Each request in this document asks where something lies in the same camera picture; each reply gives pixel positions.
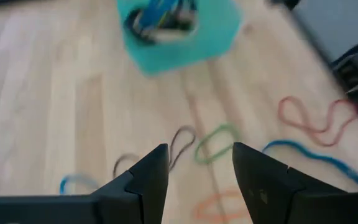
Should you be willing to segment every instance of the teal container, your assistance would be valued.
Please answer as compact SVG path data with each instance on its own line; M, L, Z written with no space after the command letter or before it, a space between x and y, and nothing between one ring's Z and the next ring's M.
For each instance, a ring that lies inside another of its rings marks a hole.
M146 76L154 77L167 70L218 57L230 49L242 22L237 5L232 0L196 2L196 29L176 42L145 45L123 29L126 50ZM149 0L117 0L121 24L133 9L148 3Z

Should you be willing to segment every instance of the orange rubber band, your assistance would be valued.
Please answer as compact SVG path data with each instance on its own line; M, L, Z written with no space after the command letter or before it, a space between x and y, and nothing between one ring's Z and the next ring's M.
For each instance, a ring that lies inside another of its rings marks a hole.
M244 218L249 215L247 210L239 210L237 212L229 213L226 215L207 214L204 212L209 206L216 203L220 198L223 197L240 198L241 200L243 200L241 193L236 190L228 190L220 194L214 194L196 205L193 212L195 219L211 223L222 223L229 222L238 218Z

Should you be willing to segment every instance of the rubber band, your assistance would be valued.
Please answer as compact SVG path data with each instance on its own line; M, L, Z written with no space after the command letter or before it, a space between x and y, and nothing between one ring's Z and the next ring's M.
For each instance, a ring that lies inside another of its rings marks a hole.
M274 146L290 146L296 149L298 152L302 153L304 156L306 156L309 159L316 159L332 164L334 167L339 169L342 173L347 175L348 178L352 179L354 182L358 184L358 172L352 169L351 167L349 167L345 162L340 161L339 159L335 159L330 156L322 156L319 154L315 154L311 152L309 149L307 149L306 147L304 147L302 144L289 139L272 141L263 148L262 152L266 153L267 149Z
M191 140L190 142L186 143L178 152L178 155L173 158L173 153L174 153L174 145L175 142L177 140L177 138L179 137L179 135L182 132L189 132L191 134ZM173 170L173 168L175 168L178 159L180 158L180 156L186 152L187 150L189 150L190 146L192 146L194 144L194 142L196 141L196 130L192 127L192 126L182 126L178 129L178 131L176 131L175 135L173 136L173 139L171 141L171 145L169 146L169 171L171 172ZM113 179L117 177L117 168L118 165L124 161L124 160L132 160L137 162L139 160L139 156L136 154L131 154L131 153L127 153L127 154L123 154L120 158L118 158L118 160L116 161L116 163L114 164L114 168L112 170L112 177Z
M220 214L208 214L205 213L205 210L211 206L212 204L216 203L221 198L238 198L243 200L241 193L237 190L228 190L223 193L214 194L208 197L206 200L198 203L193 210L193 216L196 220L206 221L210 223L224 223L229 222L235 219L244 218L249 215L246 209L238 210L233 213L229 213L226 215Z
M97 183L97 181L93 180L91 177L88 177L83 174L69 174L69 175L66 175L60 182L59 193L61 195L67 194L66 186L67 186L67 184L69 184L71 182L83 184L83 185L87 186L87 188L92 189L92 190L99 189L99 184Z
M125 153L120 158L117 159L116 163L114 163L114 167L112 168L112 178L115 179L117 177L118 165L124 160L131 160L134 162L139 161L139 156L133 153Z
M284 108L285 108L286 102L293 103L294 106L299 110L299 112L301 114L301 119L302 119L301 123L294 122L294 121L287 119L285 117ZM322 134L322 133L325 133L331 129L331 127L333 125L333 120L334 120L333 119L334 109L338 104L349 105L353 110L353 114L351 115L351 117L348 120L346 120L345 122L343 122L341 124L341 126L339 127L338 133L335 135L334 139L331 142L323 142L316 136L316 134ZM325 127L323 129L318 129L318 128L314 128L313 125L311 124L308 112L307 112L305 106L303 105L302 101L299 100L298 98L296 98L294 96L287 96L287 97L283 98L282 100L280 100L280 102L278 103L278 118L280 121L282 121L283 123L285 123L289 126L292 126L294 128L304 131L315 144L317 144L319 146L323 146L323 147L331 147L331 146L338 144L338 142L342 138L342 135L345 132L346 126L348 124L350 124L352 121L354 121L355 119L357 119L357 117L358 117L358 109L355 104L351 103L349 100L336 100L336 101L332 102L328 108Z
M218 128L216 128L212 133L207 134L204 138L202 138L200 140L200 142L197 145L195 154L194 154L194 160L198 163L198 164L210 164L212 162L214 162L215 160L219 159L221 156L225 155L225 153L227 153L230 149L233 148L233 144L230 144L226 147L224 147L223 149L221 149L220 151L218 151L217 153L213 154L210 157L207 158L200 158L200 149L201 147L206 144L206 142L208 142L208 140L210 140L214 135L223 132L223 131L227 131L231 134L231 136L233 137L233 141L239 141L240 137L239 137L239 132L235 129L235 127L233 125L230 124L222 124L220 125Z
M175 144L175 141L177 140L177 137L179 136L180 133L187 131L191 134L192 139L190 142L186 143L185 146L183 146L179 152L178 155L175 157L175 159L173 158L173 145ZM173 136L173 139L171 141L171 145L169 146L169 171L172 171L173 168L176 166L177 161L179 159L179 157L186 152L190 146L192 146L194 144L194 142L196 141L196 130L192 127L192 126L182 126L178 129L178 131L175 133L175 135Z

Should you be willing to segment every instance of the light wood surface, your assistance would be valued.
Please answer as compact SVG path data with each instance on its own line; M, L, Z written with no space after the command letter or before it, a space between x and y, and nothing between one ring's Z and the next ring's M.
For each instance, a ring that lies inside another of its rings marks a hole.
M253 0L239 1L239 6L246 24L227 55L157 78L145 78L126 54L113 0L0 6L0 195L57 194L62 177L79 172L105 184L122 153L144 156L170 143L186 124L200 138L222 123L233 123L242 142L256 149L291 138L358 170L358 120L329 148L278 121L278 102L294 95L310 109L314 124L322 126L330 102L344 95L285 10ZM299 119L293 108L286 112ZM338 108L334 126L349 113ZM181 136L177 148L189 138ZM230 142L219 135L203 153ZM193 207L217 192L238 190L231 153L200 166L193 151L170 174L163 223L210 223L195 220ZM328 164L284 147L270 155L336 187L358 191ZM224 199L208 212L224 215L245 207L240 198Z

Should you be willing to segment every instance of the green rubber band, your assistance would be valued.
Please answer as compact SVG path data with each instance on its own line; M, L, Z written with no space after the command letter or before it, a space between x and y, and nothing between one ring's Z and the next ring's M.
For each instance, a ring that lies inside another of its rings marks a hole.
M230 149L233 148L233 144L230 144L226 147L224 147L223 149L221 149L219 152L213 154L211 157L207 157L207 158L200 158L200 149L202 148L202 146L208 142L214 135L223 132L223 131L227 131L231 134L231 136L233 137L234 141L238 141L240 139L240 135L239 132L235 129L235 127L231 124L222 124L220 125L218 128L216 128L212 133L207 134L205 137L203 137L200 142L197 145L195 154L194 154L194 160L198 163L198 164L210 164L212 162L214 162L215 160L219 159L221 156L225 155L225 153L227 153Z

